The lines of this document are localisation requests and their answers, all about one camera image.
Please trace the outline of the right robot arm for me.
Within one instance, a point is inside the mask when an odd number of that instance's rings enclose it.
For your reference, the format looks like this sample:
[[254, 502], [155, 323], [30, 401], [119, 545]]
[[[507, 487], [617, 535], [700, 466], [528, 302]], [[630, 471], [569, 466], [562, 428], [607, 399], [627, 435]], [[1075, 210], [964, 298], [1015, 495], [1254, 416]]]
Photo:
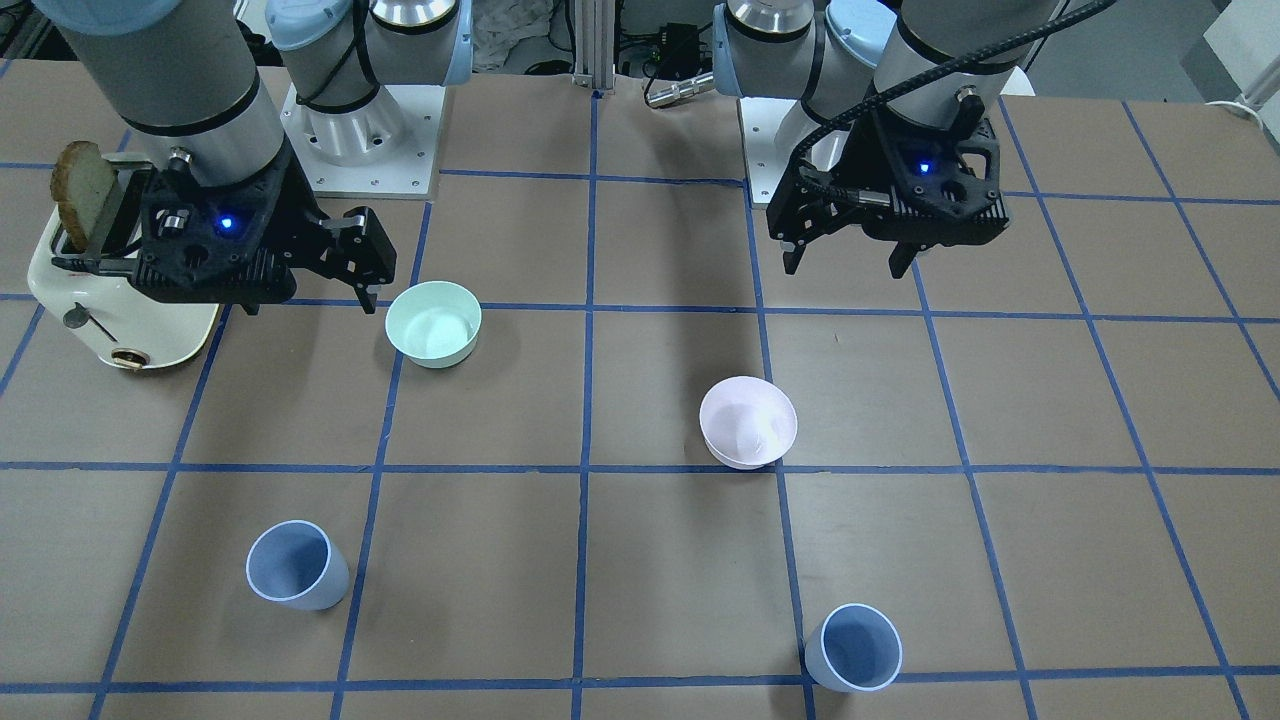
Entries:
[[303, 269], [349, 286], [365, 313], [397, 252], [376, 213], [329, 217], [302, 159], [366, 167], [408, 151], [392, 87], [462, 85], [468, 1], [270, 1], [294, 88], [284, 122], [232, 10], [215, 1], [41, 1], [116, 114], [143, 142], [104, 231], [61, 201], [49, 265], [124, 281], [160, 304], [256, 314], [294, 297]]

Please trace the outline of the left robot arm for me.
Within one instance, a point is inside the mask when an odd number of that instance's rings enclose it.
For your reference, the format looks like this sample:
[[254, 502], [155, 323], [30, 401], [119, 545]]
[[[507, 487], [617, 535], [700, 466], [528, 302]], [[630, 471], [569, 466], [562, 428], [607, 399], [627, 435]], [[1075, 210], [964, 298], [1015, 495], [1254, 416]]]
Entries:
[[1006, 231], [989, 113], [1027, 46], [845, 111], [947, 61], [1043, 26], [1052, 1], [724, 1], [713, 15], [719, 94], [792, 104], [765, 210], [794, 274], [819, 237], [859, 225], [893, 245], [892, 277], [936, 246]]

